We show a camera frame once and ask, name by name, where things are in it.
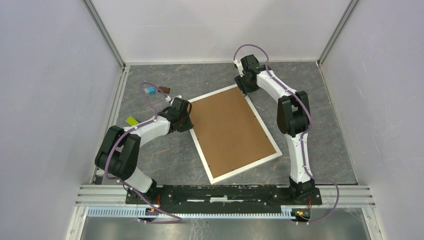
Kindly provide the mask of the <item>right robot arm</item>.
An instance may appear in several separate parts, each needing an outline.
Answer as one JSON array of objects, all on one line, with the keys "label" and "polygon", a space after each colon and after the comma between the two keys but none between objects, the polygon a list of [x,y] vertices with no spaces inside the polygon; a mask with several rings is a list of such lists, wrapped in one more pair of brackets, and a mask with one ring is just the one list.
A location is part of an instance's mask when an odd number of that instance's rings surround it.
[{"label": "right robot arm", "polygon": [[302,204],[315,189],[307,148],[311,123],[308,94],[283,83],[253,54],[233,63],[238,70],[234,80],[244,95],[263,89],[277,103],[276,123],[286,138],[290,157],[288,196],[293,203]]}]

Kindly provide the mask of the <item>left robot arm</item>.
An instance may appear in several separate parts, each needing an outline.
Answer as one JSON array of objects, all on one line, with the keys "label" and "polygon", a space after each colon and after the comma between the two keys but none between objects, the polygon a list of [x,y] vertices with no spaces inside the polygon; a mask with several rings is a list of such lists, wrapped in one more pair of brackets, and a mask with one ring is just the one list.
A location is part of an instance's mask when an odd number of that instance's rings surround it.
[{"label": "left robot arm", "polygon": [[94,164],[104,170],[104,177],[110,179],[112,175],[112,179],[137,190],[137,196],[145,204],[153,203],[157,198],[156,181],[138,168],[140,148],[158,137],[192,129],[192,107],[188,100],[175,97],[149,120],[130,127],[109,127]]}]

